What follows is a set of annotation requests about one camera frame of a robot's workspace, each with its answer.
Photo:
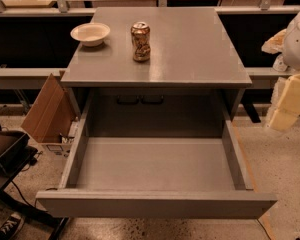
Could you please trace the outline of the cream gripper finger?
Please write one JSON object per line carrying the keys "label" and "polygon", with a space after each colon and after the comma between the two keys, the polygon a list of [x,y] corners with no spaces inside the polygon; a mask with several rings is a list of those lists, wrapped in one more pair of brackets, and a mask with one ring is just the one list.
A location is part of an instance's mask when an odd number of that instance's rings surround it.
{"label": "cream gripper finger", "polygon": [[283,43],[286,30],[283,29],[269,38],[261,47],[261,50],[265,53],[276,54],[283,51]]}
{"label": "cream gripper finger", "polygon": [[300,116],[300,73],[289,78],[280,77],[271,97],[265,127],[268,131],[284,132]]}

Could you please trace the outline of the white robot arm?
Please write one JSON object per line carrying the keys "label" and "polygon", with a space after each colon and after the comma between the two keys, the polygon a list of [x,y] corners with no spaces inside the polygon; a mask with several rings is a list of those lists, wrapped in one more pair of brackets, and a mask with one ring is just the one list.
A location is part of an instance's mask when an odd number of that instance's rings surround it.
{"label": "white robot arm", "polygon": [[269,54],[279,53],[273,64],[275,70],[283,71],[287,67],[295,70],[289,78],[277,80],[266,116],[268,132],[285,132],[300,116],[300,12],[286,29],[268,39],[261,50]]}

